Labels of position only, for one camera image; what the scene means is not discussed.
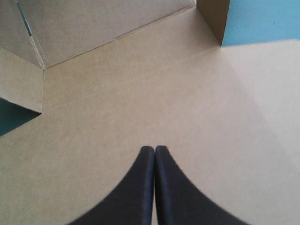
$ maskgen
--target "brown cardboard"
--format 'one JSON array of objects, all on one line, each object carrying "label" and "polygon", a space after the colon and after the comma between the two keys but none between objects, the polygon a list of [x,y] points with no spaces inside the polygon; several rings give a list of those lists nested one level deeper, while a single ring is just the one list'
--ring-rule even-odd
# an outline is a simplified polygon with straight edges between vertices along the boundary
[{"label": "brown cardboard", "polygon": [[193,8],[49,68],[44,113],[0,138],[2,223],[66,224],[165,144],[233,215],[298,225],[299,51],[221,49]]},{"label": "brown cardboard", "polygon": [[40,67],[14,0],[1,0],[0,21],[0,47]]},{"label": "brown cardboard", "polygon": [[0,97],[42,111],[44,72],[41,68],[0,47]]},{"label": "brown cardboard", "polygon": [[230,0],[197,0],[197,7],[217,40],[222,44]]},{"label": "brown cardboard", "polygon": [[19,0],[46,67],[194,6],[194,0]]}]

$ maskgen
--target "cardboard edge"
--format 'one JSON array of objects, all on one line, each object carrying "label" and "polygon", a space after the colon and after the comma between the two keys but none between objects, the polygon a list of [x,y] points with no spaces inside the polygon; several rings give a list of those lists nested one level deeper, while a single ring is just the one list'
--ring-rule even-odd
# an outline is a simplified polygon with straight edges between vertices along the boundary
[{"label": "cardboard edge", "polygon": [[223,43],[230,0],[197,0],[197,8],[220,45]]}]

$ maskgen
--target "teal background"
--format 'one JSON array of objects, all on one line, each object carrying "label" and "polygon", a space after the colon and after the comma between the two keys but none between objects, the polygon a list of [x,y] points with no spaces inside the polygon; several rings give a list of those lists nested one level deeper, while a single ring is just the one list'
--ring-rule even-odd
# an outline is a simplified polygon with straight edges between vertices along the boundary
[{"label": "teal background", "polygon": [[223,46],[300,39],[300,0],[231,0]]},{"label": "teal background", "polygon": [[40,113],[0,98],[0,136],[21,126]]}]

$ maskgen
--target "cardboard seam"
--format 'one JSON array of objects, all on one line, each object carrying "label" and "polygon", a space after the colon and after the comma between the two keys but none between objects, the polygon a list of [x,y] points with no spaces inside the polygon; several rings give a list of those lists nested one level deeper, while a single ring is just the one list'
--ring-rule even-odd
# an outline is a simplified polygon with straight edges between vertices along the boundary
[{"label": "cardboard seam", "polygon": [[145,25],[142,25],[142,26],[140,26],[140,27],[138,27],[138,28],[135,28],[135,29],[133,29],[133,30],[131,30],[131,31],[125,33],[125,34],[122,34],[122,35],[120,35],[120,36],[117,36],[116,38],[114,38],[114,39],[112,39],[112,40],[110,40],[110,41],[107,41],[107,42],[105,42],[105,43],[102,44],[102,45],[98,45],[98,46],[96,46],[96,47],[93,47],[93,48],[91,48],[91,49],[88,49],[88,50],[86,50],[86,51],[84,51],[84,52],[82,52],[82,53],[79,53],[79,54],[71,55],[71,56],[67,57],[67,58],[64,59],[64,60],[61,60],[61,61],[59,61],[59,62],[57,62],[57,63],[55,63],[55,64],[53,64],[53,65],[50,65],[50,66],[46,67],[46,69],[51,68],[51,67],[53,67],[53,66],[56,66],[56,65],[58,65],[58,64],[60,64],[60,63],[62,63],[62,62],[65,62],[65,61],[67,61],[67,60],[69,60],[69,59],[72,59],[72,58],[75,58],[75,57],[77,57],[77,56],[80,56],[80,55],[82,55],[82,54],[85,54],[85,53],[88,53],[88,52],[90,52],[90,51],[93,51],[93,50],[95,50],[95,49],[97,49],[97,48],[100,48],[100,47],[102,47],[102,46],[104,46],[104,45],[107,45],[107,44],[109,44],[109,43],[111,43],[111,42],[114,42],[114,41],[119,40],[119,39],[121,39],[121,38],[123,38],[123,37],[126,37],[127,35],[136,33],[136,32],[138,32],[138,31],[139,31],[140,29],[142,29],[142,28],[149,27],[149,26],[151,26],[151,25],[153,25],[153,24],[159,23],[160,21],[163,21],[163,20],[165,20],[165,19],[167,19],[167,18],[169,18],[169,17],[172,17],[172,16],[174,16],[174,15],[177,15],[177,14],[179,14],[179,13],[182,13],[182,12],[184,12],[184,11],[186,11],[186,10],[189,10],[190,8],[193,8],[193,7],[195,7],[195,4],[194,4],[194,3],[191,3],[191,4],[188,5],[187,7],[181,8],[181,9],[179,9],[179,10],[177,10],[177,11],[175,11],[175,12],[172,12],[172,13],[166,15],[166,16],[160,17],[160,18],[158,18],[157,20],[154,20],[154,21],[149,22],[149,23],[147,23],[147,24],[145,24]]},{"label": "cardboard seam", "polygon": [[51,108],[49,108],[49,109],[47,109],[46,111],[44,111],[44,113],[45,113],[45,112],[49,112],[49,111],[51,111],[51,110],[63,108],[63,107],[65,107],[65,106],[67,106],[67,105],[72,105],[72,104],[74,104],[74,103],[76,103],[76,102],[79,102],[79,101],[81,101],[81,100],[84,100],[84,99],[87,99],[87,98],[91,98],[91,97],[97,96],[97,95],[99,95],[99,94],[101,94],[101,93],[106,93],[106,92],[108,92],[108,91],[112,91],[113,89],[116,89],[116,88],[118,88],[118,87],[120,87],[120,86],[127,85],[127,84],[133,83],[133,82],[135,82],[135,81],[137,81],[137,80],[140,80],[140,79],[149,77],[149,76],[151,76],[151,75],[157,73],[158,71],[161,71],[161,70],[164,70],[164,69],[171,68],[171,67],[176,66],[176,65],[178,65],[178,64],[181,64],[181,63],[183,63],[183,62],[189,61],[189,60],[193,59],[194,57],[204,55],[204,54],[206,54],[206,53],[212,52],[212,51],[214,51],[214,50],[216,50],[216,49],[219,49],[219,48],[220,48],[220,46],[215,46],[215,47],[213,47],[213,48],[211,48],[211,49],[208,49],[208,50],[205,50],[205,51],[203,51],[203,52],[197,53],[197,54],[195,54],[195,55],[193,55],[193,56],[187,57],[187,58],[185,58],[184,60],[180,60],[180,61],[175,62],[175,63],[173,63],[173,64],[169,64],[169,65],[167,65],[167,66],[165,66],[165,67],[161,67],[160,69],[157,69],[157,70],[154,70],[154,71],[152,71],[152,72],[146,73],[145,75],[142,75],[142,76],[140,76],[140,77],[131,79],[130,81],[127,81],[127,80],[126,80],[125,82],[122,82],[122,83],[119,84],[119,85],[115,85],[115,86],[113,86],[113,87],[111,87],[111,88],[109,88],[109,89],[97,91],[97,92],[95,92],[95,93],[93,93],[93,94],[86,95],[86,96],[84,96],[84,97],[80,97],[80,98],[75,99],[75,100],[73,100],[73,101],[63,103],[63,104],[61,104],[61,105],[54,105],[54,106],[52,106]]}]

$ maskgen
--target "cardboard wall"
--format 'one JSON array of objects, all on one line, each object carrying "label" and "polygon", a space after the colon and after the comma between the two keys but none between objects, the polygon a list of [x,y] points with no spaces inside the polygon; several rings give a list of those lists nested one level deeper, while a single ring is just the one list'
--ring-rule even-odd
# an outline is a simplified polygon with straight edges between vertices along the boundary
[{"label": "cardboard wall", "polygon": [[222,44],[230,0],[197,0],[197,7]]},{"label": "cardboard wall", "polygon": [[0,47],[0,98],[42,111],[44,72]]},{"label": "cardboard wall", "polygon": [[20,0],[46,67],[108,43],[194,0]]},{"label": "cardboard wall", "polygon": [[14,0],[0,1],[0,47],[39,67],[28,32]]}]

